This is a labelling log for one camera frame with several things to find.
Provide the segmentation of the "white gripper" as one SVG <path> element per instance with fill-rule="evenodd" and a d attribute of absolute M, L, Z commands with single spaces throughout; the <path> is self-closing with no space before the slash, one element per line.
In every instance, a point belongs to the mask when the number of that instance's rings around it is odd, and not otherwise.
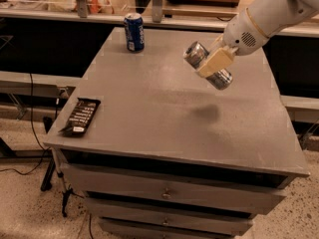
<path fill-rule="evenodd" d="M 252 54 L 268 41 L 269 37 L 257 25 L 249 9 L 245 8 L 229 21 L 223 35 L 218 36 L 209 46 L 210 50 L 215 51 L 204 60 L 196 72 L 200 77 L 208 78 L 230 66 L 235 55 Z"/>

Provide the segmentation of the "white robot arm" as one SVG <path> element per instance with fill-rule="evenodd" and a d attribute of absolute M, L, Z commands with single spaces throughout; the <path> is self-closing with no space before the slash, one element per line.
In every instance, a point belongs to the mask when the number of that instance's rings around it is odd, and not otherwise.
<path fill-rule="evenodd" d="M 252 54 L 281 30 L 319 12 L 319 0 L 254 0 L 233 17 L 210 46 L 212 52 L 197 73 L 209 78 L 233 63 L 235 56 Z"/>

